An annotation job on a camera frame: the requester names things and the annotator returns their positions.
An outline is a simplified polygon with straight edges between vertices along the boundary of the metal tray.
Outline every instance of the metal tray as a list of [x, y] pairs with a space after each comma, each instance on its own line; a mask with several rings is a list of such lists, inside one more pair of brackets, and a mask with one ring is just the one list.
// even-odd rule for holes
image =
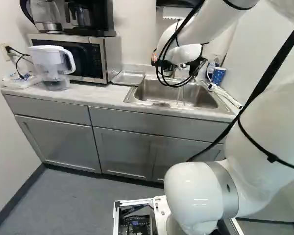
[[[124, 229], [124, 227], [122, 226], [121, 223], [121, 211], [123, 211], [124, 209], [134, 209], [137, 208], [139, 206], [146, 206], [145, 208], [148, 209], [149, 207], [147, 207], [148, 205], [152, 205], [152, 198], [148, 198], [148, 199], [139, 199], [139, 200], [121, 200], [121, 201], [115, 201], [114, 202], [114, 206], [113, 206], [113, 235], [126, 235], [126, 231], [127, 229]], [[135, 211], [133, 213], [130, 213], [128, 215], [134, 215], [136, 212], [140, 212], [141, 210], [143, 210], [144, 208]], [[155, 220], [154, 220], [154, 215], [152, 213], [152, 209], [149, 210], [145, 210], [144, 213], [146, 215], [150, 216], [150, 220], [149, 220], [149, 234], [153, 235], [153, 231], [155, 228]]]
[[113, 84], [138, 86], [145, 78], [145, 73], [140, 71], [121, 71], [111, 80]]

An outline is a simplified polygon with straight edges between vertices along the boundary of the cabinet door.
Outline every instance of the cabinet door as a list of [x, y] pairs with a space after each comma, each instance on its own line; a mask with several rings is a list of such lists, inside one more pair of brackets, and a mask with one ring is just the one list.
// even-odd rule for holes
[[224, 149], [222, 148], [222, 150], [217, 155], [215, 161], [222, 161], [224, 159], [225, 159], [225, 153], [224, 153]]
[[15, 116], [44, 163], [101, 173], [90, 126]]
[[94, 127], [103, 173], [150, 180], [156, 137]]
[[[154, 181], [163, 181], [167, 170], [171, 166], [187, 161], [191, 156], [205, 149], [209, 144], [208, 142], [161, 137], [157, 141], [157, 152], [152, 179]], [[196, 161], [214, 161], [222, 149], [222, 146], [222, 144], [218, 144], [210, 151], [199, 156]]]

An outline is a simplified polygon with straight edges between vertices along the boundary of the paper towel holder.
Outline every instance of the paper towel holder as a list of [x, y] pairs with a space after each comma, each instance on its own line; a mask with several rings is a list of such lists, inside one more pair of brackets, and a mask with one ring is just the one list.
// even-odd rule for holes
[[157, 0], [157, 6], [193, 8], [198, 0]]

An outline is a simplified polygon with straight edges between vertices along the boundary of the paper towel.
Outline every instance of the paper towel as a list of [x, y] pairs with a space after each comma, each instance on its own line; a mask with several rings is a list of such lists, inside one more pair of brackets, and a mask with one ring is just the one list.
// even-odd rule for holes
[[171, 19], [171, 20], [183, 20], [190, 13], [192, 8], [185, 7], [163, 7], [163, 19]]

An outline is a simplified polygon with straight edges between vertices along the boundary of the power outlet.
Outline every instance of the power outlet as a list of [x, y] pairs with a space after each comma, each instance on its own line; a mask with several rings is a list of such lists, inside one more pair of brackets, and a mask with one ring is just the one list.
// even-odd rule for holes
[[2, 52], [2, 55], [5, 59], [5, 61], [10, 61], [11, 57], [5, 49], [6, 46], [9, 46], [9, 44], [8, 43], [0, 43], [0, 49], [1, 49], [1, 52]]

